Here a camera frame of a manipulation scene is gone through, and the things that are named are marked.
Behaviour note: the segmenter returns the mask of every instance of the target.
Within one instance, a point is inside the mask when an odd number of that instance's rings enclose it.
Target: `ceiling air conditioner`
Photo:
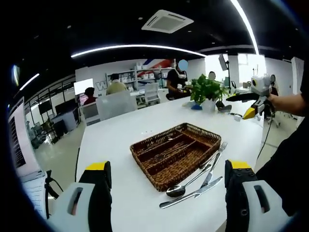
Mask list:
[[[159,10],[145,23],[141,29],[171,34],[193,22],[194,21],[192,19],[179,14]]]

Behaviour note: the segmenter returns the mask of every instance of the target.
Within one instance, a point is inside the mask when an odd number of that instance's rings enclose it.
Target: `brown woven tray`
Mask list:
[[[219,149],[217,134],[182,123],[131,145],[132,155],[158,191],[166,191],[192,174]]]

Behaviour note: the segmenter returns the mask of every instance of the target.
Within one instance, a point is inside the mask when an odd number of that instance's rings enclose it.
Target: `person in yellow shirt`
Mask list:
[[[112,74],[111,75],[112,84],[108,86],[106,90],[106,95],[118,93],[121,91],[127,90],[126,85],[124,83],[121,83],[119,81],[119,75],[118,74]]]

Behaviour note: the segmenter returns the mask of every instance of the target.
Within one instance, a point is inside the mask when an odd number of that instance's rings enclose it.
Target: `gray floor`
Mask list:
[[[272,123],[265,147],[257,160],[254,171],[259,170],[274,154],[282,140],[288,138],[295,131],[296,120],[284,116],[283,113],[277,113],[276,119],[281,123],[277,128]],[[263,141],[265,140],[269,125],[264,124]],[[48,140],[35,150],[37,159],[42,168],[52,170],[52,177],[59,182],[63,189],[66,189],[70,183],[74,182],[75,165],[78,148],[80,147],[85,125],[81,123],[78,128],[61,138],[56,144],[52,145]],[[52,184],[56,192],[61,192],[57,185]],[[49,197],[50,212],[53,211],[54,200]]]

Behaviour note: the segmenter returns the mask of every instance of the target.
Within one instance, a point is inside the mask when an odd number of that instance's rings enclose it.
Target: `person in red shirt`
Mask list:
[[[97,98],[95,98],[93,95],[95,93],[95,88],[89,87],[85,90],[85,95],[88,97],[88,99],[84,102],[84,105],[93,103],[96,101]]]

